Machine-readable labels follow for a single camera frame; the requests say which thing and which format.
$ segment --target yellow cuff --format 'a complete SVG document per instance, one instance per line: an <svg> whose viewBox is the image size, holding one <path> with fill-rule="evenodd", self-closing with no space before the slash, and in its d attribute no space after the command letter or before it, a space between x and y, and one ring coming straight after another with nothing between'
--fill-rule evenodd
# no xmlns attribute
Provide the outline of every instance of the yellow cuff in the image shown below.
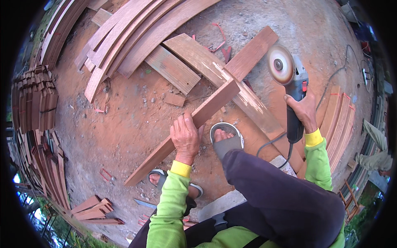
<svg viewBox="0 0 397 248"><path fill-rule="evenodd" d="M175 174L178 174L180 176L190 178L191 171L192 171L192 167L187 164L181 163L176 160L172 162L170 172L174 172Z"/></svg>
<svg viewBox="0 0 397 248"><path fill-rule="evenodd" d="M306 139L306 146L316 146L320 144L324 138L321 136L320 129L317 128L313 133L309 133L304 135L304 138Z"/></svg>

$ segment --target sandal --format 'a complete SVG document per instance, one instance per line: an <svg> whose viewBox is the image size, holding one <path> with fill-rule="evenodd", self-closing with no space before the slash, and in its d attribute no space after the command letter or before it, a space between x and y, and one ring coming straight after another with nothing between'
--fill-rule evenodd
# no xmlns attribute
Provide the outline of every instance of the sandal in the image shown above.
<svg viewBox="0 0 397 248"><path fill-rule="evenodd" d="M158 175L160 175L160 178L159 178L159 180L158 180L157 186L154 185L154 184L150 181L150 175L151 175L151 174L158 174ZM152 170L151 172L149 172L149 174L146 176L146 178L148 179L148 181L149 181L153 186L155 186L156 188L159 188L160 190L163 188L164 183L165 183L167 177L168 177L167 172L164 171L164 170L162 170L162 169L153 169L153 170ZM196 184L189 183L189 186L192 186L192 187L195 187L196 189L198 189L198 196L196 197L196 199L199 198L200 196L202 196L202 194L204 193L204 190L203 190L200 186L198 186L198 185L196 185Z"/></svg>
<svg viewBox="0 0 397 248"><path fill-rule="evenodd" d="M227 133L231 133L234 136L232 138L227 138L219 142L215 142L215 130L221 129ZM230 123L219 122L211 127L210 130L210 140L212 147L218 158L223 159L225 154L233 149L244 150L244 139L240 131Z"/></svg>

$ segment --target left hand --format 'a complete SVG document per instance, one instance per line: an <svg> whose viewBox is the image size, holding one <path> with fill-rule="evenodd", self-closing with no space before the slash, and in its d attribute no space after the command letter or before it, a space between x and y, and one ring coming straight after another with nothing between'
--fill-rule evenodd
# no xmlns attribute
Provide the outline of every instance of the left hand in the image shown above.
<svg viewBox="0 0 397 248"><path fill-rule="evenodd" d="M205 124L197 130L189 112L174 121L174 125L170 128L170 134L177 151L176 161L187 165L193 164L193 160L199 152L204 127Z"/></svg>

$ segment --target grinder handle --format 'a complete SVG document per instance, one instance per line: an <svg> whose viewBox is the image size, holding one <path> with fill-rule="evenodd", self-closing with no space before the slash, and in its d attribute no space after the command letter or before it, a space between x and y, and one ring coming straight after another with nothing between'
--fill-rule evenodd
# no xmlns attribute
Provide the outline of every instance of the grinder handle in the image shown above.
<svg viewBox="0 0 397 248"><path fill-rule="evenodd" d="M303 82L306 81L306 86L309 83L308 79L292 81L285 85L286 94L293 97L297 102L301 101L306 96L306 90L303 91ZM298 119L293 109L287 105L287 138L289 143L294 144L302 139L304 127L302 122Z"/></svg>

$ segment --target green long-sleeve shirt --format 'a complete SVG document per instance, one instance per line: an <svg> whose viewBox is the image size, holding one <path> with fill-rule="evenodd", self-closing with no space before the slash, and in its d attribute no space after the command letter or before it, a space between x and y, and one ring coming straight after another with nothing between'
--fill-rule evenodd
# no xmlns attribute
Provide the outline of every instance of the green long-sleeve shirt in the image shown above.
<svg viewBox="0 0 397 248"><path fill-rule="evenodd" d="M325 190L332 190L326 141L325 139L321 140L319 144L305 147L307 161L305 177L306 180L315 183ZM149 224L150 228L147 239L147 247L150 248L184 248L187 246L182 219L183 213L187 207L185 199L188 193L190 170L185 169L184 172L177 174L181 171L180 168L174 170L173 168L171 168L171 171L168 171L167 180L162 188L160 203L157 205L157 214L154 214L150 218L151 223ZM345 237L343 234L344 226L344 223L341 223L341 231L331 245L332 248L343 247L345 245ZM244 227L231 227L218 232L211 242L202 243L197 247L242 248L257 236L258 235ZM271 240L265 242L261 246L261 248L278 247L279 246Z"/></svg>

